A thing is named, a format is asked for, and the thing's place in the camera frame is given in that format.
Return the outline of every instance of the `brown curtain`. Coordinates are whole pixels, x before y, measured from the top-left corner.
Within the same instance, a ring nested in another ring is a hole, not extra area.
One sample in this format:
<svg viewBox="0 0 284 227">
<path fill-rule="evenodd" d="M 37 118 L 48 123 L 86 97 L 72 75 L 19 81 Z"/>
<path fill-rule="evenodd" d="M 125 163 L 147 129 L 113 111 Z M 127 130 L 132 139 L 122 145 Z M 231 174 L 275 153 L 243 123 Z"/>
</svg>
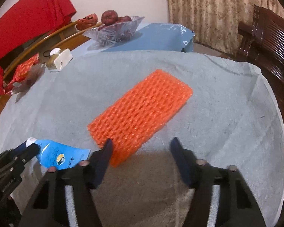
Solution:
<svg viewBox="0 0 284 227">
<path fill-rule="evenodd" d="M 278 0 L 168 0 L 169 21 L 193 30 L 196 42 L 235 55 L 242 40 L 238 23 L 252 23 L 254 4 L 284 18 Z"/>
</svg>

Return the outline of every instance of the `red fabric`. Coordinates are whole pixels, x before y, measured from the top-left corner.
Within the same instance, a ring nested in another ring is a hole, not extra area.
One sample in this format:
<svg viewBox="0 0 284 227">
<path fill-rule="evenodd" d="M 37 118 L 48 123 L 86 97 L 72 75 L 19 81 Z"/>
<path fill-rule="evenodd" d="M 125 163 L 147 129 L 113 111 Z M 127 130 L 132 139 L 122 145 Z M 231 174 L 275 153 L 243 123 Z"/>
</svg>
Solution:
<svg viewBox="0 0 284 227">
<path fill-rule="evenodd" d="M 66 25 L 76 13 L 70 0 L 20 0 L 0 18 L 0 59 L 8 52 Z M 0 95 L 3 94 L 0 67 Z"/>
</svg>

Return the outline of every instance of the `orange mesh sleeve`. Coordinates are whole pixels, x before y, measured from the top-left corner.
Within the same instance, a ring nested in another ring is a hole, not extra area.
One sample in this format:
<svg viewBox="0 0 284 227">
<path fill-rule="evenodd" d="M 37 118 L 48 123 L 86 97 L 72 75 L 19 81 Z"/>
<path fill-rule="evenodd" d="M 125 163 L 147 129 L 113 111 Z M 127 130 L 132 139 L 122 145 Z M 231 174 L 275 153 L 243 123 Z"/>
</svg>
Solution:
<svg viewBox="0 0 284 227">
<path fill-rule="evenodd" d="M 164 126 L 193 90 L 160 69 L 139 82 L 94 119 L 87 128 L 100 148 L 111 138 L 111 165 L 118 166 Z"/>
</svg>

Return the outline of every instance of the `yellow and white logo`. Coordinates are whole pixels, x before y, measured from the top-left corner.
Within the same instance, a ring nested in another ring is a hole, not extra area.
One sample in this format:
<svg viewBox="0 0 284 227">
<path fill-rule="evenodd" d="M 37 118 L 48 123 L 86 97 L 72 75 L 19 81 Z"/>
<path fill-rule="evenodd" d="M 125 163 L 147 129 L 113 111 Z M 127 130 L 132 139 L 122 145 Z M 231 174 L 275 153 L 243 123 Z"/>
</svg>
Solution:
<svg viewBox="0 0 284 227">
<path fill-rule="evenodd" d="M 57 165 L 62 165 L 65 162 L 64 154 L 59 154 L 56 161 L 57 161 Z"/>
</svg>

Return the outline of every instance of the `blue squeeze tube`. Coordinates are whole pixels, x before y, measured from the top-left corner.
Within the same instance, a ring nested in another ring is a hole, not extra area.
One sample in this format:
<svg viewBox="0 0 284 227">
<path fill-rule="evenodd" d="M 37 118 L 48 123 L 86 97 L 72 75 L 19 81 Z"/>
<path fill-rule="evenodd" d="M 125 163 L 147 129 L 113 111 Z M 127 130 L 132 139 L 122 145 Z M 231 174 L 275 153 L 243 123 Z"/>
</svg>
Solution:
<svg viewBox="0 0 284 227">
<path fill-rule="evenodd" d="M 49 168 L 57 167 L 58 170 L 74 167 L 81 160 L 89 158 L 90 149 L 73 148 L 52 140 L 37 140 L 30 137 L 26 146 L 31 144 L 40 146 L 40 153 L 36 156 L 41 165 Z"/>
</svg>

